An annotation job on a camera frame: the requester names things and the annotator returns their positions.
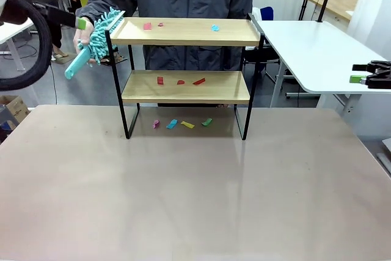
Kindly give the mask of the person right forearm grey sleeve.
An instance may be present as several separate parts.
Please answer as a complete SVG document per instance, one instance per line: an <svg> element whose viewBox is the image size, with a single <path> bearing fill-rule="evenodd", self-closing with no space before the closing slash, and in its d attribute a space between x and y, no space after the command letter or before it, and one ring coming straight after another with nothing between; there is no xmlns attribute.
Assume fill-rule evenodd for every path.
<svg viewBox="0 0 391 261"><path fill-rule="evenodd" d="M135 0L89 0L76 11L77 17L86 17L91 23L99 19L105 12L114 10L125 11L125 17L131 17L137 9Z"/></svg>

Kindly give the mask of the grey metal bracket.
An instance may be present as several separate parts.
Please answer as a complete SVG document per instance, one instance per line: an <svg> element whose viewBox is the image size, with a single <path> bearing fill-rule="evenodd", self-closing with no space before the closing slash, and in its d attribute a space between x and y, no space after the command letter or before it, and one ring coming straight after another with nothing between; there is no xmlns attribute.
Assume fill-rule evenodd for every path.
<svg viewBox="0 0 391 261"><path fill-rule="evenodd" d="M382 140L382 145L382 151L376 157L391 178L391 138Z"/></svg>

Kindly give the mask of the two-tier wooden shelf black frame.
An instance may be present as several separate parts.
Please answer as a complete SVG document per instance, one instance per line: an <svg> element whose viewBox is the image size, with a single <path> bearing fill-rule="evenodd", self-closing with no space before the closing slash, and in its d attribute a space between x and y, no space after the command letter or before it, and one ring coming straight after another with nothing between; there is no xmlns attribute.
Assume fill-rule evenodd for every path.
<svg viewBox="0 0 391 261"><path fill-rule="evenodd" d="M125 17L110 35L108 45L156 46L229 46L245 49L262 47L265 36L257 28L257 21L249 13L245 19L211 18L139 18ZM152 30L145 31L144 24L151 23ZM212 25L219 31L211 30ZM131 69L125 87L120 87L113 50L109 50L112 74L119 103L125 137L132 135L139 111L135 110L131 122L127 122L125 104L210 104L246 105L245 122L238 121L241 139L247 138L256 87L248 89L241 70L238 71L151 71ZM157 77L164 84L157 83ZM193 82L205 78L205 82ZM178 80L185 84L178 85Z"/></svg>

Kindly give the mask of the white desk with white legs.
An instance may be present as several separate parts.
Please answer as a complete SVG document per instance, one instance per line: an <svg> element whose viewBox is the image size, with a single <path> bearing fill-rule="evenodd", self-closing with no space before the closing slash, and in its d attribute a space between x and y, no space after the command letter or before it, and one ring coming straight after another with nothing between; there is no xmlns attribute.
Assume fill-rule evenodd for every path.
<svg viewBox="0 0 391 261"><path fill-rule="evenodd" d="M21 58L18 54L18 51L12 38L20 32L29 29L32 25L33 22L28 18L23 24L4 23L0 26L0 45L6 43L8 47L7 51L0 51L0 56L11 55L12 59L16 64L16 69L19 72L25 71L25 68L21 62Z"/></svg>

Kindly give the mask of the large white side table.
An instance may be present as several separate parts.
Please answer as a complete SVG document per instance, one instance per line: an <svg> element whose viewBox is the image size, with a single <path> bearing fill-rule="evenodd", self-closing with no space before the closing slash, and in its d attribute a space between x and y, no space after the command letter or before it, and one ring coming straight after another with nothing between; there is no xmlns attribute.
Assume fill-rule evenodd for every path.
<svg viewBox="0 0 391 261"><path fill-rule="evenodd" d="M306 92L320 95L320 108L324 107L326 96L331 95L343 105L344 115L353 111L362 95L391 96L391 90L350 83L353 65L380 61L382 57L333 25L316 21L261 21L257 28L280 57L272 108L277 106L286 68Z"/></svg>

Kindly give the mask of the blue chair back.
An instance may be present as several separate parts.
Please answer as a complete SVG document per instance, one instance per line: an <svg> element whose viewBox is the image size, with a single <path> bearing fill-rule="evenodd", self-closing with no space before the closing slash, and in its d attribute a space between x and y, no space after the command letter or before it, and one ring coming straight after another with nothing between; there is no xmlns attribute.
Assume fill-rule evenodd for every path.
<svg viewBox="0 0 391 261"><path fill-rule="evenodd" d="M272 21L274 19L274 9L270 6L260 9L262 21Z"/></svg>

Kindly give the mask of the wooden top background table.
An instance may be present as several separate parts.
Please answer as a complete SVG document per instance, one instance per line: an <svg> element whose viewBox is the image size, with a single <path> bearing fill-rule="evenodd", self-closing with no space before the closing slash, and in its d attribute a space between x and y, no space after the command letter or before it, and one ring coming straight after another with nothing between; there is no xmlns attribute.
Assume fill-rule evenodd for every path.
<svg viewBox="0 0 391 261"><path fill-rule="evenodd" d="M324 0L308 0L314 3L317 13L320 13ZM357 0L328 0L325 13L331 14L339 20L350 22L355 11Z"/></svg>

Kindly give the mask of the person right hand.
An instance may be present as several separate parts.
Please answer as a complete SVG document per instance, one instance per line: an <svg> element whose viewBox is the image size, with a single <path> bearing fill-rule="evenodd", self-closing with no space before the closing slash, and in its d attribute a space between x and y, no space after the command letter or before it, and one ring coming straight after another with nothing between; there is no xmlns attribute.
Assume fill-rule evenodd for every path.
<svg viewBox="0 0 391 261"><path fill-rule="evenodd" d="M90 35L94 31L94 26L90 22L90 20L87 17L82 17L82 20L86 22L86 28L84 30L77 29L75 31L75 36L73 38L73 44L76 50L76 53L79 54L80 49L79 49L79 42L81 42L83 45L88 45L90 42Z"/></svg>

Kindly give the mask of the teal microfiber duster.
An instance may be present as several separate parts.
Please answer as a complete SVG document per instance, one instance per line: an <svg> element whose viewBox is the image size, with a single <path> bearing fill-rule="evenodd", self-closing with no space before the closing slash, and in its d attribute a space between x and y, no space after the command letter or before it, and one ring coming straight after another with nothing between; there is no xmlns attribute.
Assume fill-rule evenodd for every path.
<svg viewBox="0 0 391 261"><path fill-rule="evenodd" d="M94 22L94 30L90 35L89 43L84 45L78 40L80 52L65 70L67 79L72 79L84 65L89 63L90 59L95 59L97 64L100 64L102 58L109 55L109 49L114 49L115 45L107 44L106 33L110 35L115 31L124 19L124 13L124 11L111 7L109 12L105 12L100 19Z"/></svg>

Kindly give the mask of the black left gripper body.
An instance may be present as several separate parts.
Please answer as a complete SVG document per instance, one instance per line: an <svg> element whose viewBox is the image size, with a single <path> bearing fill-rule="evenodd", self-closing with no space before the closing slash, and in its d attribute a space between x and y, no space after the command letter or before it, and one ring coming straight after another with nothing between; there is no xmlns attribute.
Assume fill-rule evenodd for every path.
<svg viewBox="0 0 391 261"><path fill-rule="evenodd" d="M51 4L39 2L29 3L29 19L33 23L42 23L44 20L53 23L61 23L62 10Z"/></svg>

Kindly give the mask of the grey floor mat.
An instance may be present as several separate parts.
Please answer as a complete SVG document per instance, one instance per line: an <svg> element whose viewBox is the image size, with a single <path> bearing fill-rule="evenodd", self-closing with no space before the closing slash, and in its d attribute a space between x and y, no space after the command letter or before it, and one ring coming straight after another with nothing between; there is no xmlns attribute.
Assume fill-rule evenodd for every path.
<svg viewBox="0 0 391 261"><path fill-rule="evenodd" d="M53 54L51 61L56 64L64 65L67 62L71 62L76 58L76 54L74 53L68 53L66 56L62 56L61 54Z"/></svg>

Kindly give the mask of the cardboard box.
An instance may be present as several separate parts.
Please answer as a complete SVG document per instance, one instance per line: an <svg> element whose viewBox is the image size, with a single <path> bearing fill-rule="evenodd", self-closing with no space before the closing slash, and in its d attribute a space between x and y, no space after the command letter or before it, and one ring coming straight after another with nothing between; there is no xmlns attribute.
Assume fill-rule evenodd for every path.
<svg viewBox="0 0 391 261"><path fill-rule="evenodd" d="M30 113L23 99L17 95L0 95L0 105L6 106L18 123L21 123Z"/></svg>

